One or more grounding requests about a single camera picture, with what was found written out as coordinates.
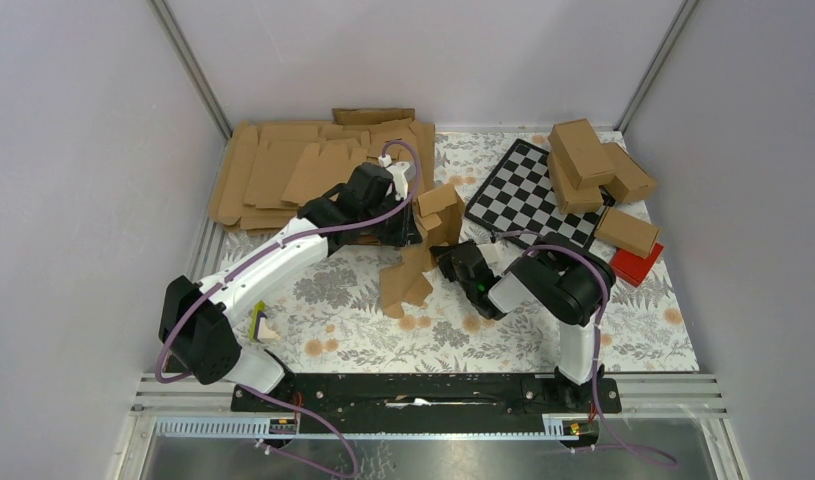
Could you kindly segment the cardboard box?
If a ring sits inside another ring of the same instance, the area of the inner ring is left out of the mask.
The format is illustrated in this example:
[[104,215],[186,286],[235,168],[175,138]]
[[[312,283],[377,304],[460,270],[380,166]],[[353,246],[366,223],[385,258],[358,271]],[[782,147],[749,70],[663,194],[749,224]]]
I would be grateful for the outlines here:
[[614,207],[606,209],[594,232],[596,239],[640,258],[652,253],[659,235],[659,227]]
[[402,318],[403,303],[421,306],[433,291],[424,274],[437,266],[432,247],[453,246],[459,242],[465,203],[452,183],[421,194],[414,202],[414,219],[420,243],[400,250],[400,260],[379,272],[382,312]]
[[587,119],[555,124],[549,143],[574,188],[601,187],[615,177],[615,164]]
[[563,214],[596,212],[604,205],[598,187],[578,189],[572,185],[570,178],[553,153],[549,154],[547,164],[549,180],[555,191],[558,208]]
[[656,180],[618,143],[606,143],[604,149],[615,167],[615,175],[605,190],[620,204],[647,200],[657,187]]

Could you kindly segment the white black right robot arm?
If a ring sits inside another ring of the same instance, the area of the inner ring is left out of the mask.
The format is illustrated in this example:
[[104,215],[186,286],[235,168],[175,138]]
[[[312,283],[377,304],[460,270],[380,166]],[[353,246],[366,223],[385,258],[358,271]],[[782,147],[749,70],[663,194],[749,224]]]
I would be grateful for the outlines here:
[[430,249],[444,278],[457,283],[483,317],[499,320],[535,300],[560,323],[558,402],[580,412],[596,398],[595,330],[616,282],[612,268],[563,235],[548,233],[497,275],[473,240]]

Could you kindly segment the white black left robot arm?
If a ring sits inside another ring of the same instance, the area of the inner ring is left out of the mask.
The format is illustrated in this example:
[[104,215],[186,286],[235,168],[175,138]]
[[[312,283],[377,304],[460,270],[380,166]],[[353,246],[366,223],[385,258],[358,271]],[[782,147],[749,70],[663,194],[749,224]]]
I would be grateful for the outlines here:
[[420,178],[408,162],[364,162],[237,263],[197,282],[174,279],[164,298],[158,361],[174,356],[202,385],[228,380],[255,390],[268,410],[287,407],[294,388],[284,377],[287,368],[240,344],[235,327],[253,319],[255,305],[273,288],[364,234],[387,246],[419,242],[410,204]]

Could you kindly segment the cardboard box on red block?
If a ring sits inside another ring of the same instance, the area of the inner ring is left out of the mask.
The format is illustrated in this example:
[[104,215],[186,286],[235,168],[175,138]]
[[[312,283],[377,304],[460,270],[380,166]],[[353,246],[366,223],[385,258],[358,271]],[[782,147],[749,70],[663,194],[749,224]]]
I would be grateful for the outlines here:
[[596,239],[640,258],[652,253],[659,235],[659,227],[614,207],[606,209],[594,232]]

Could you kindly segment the black white chessboard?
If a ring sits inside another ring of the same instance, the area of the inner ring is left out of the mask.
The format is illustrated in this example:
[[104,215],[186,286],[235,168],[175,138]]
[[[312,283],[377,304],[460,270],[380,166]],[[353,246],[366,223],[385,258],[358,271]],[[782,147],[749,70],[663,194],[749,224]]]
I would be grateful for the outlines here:
[[550,182],[548,156],[547,150],[515,140],[466,204],[464,217],[492,233],[525,230],[525,235],[511,240],[522,248],[533,245],[534,233],[552,232],[590,248],[598,222],[615,199],[602,191],[602,205],[596,211],[562,213]]

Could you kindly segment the stack of flat cardboard sheets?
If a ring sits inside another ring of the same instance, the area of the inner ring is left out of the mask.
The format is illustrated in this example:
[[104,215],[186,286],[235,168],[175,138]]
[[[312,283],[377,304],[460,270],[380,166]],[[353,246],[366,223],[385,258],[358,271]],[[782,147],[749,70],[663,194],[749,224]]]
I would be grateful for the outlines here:
[[296,211],[349,180],[363,163],[386,152],[406,161],[405,141],[419,155],[418,190],[434,186],[436,128],[412,108],[335,108],[330,120],[283,120],[237,125],[214,186],[209,217],[228,231],[275,232]]

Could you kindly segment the floral patterned tablecloth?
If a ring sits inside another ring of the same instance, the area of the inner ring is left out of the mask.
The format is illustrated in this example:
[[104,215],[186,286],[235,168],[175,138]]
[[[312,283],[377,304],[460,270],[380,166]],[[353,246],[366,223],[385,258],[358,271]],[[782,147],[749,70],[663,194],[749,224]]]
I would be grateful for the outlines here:
[[[298,372],[546,372],[559,358],[557,321],[538,303],[499,321],[481,317],[455,284],[426,273],[433,291],[405,315],[382,312],[379,272],[391,248],[350,246],[269,291],[276,338],[267,348]],[[639,287],[618,282],[602,323],[611,372],[687,372],[699,363],[663,260]]]

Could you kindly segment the red flat block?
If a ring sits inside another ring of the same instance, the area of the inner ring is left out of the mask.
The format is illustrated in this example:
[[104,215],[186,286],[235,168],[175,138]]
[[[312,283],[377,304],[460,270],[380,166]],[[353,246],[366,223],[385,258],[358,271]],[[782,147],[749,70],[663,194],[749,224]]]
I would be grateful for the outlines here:
[[610,266],[618,278],[633,287],[639,287],[660,258],[664,246],[656,243],[651,253],[643,258],[619,249],[610,260]]

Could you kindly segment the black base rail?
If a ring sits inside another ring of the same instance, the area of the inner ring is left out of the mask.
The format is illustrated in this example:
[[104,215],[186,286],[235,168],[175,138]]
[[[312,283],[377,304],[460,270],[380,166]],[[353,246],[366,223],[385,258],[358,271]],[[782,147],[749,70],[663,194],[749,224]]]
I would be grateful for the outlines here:
[[558,372],[291,373],[271,392],[277,404],[235,387],[235,413],[311,410],[350,434],[538,434],[545,417],[587,422],[622,410],[617,383],[598,375],[582,386]]

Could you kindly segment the aluminium frame rail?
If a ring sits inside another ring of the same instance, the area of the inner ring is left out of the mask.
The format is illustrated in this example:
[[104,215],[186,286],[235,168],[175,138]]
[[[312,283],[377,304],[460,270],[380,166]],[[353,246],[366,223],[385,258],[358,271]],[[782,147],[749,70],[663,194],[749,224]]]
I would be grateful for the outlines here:
[[290,373],[271,395],[276,404],[231,381],[161,384],[146,375],[132,409],[175,416],[174,434],[328,435],[318,421],[292,412],[300,406],[348,438],[380,439],[577,440],[595,435],[601,416],[630,421],[726,414],[716,380],[689,373],[609,374],[596,387],[565,386],[549,373]]

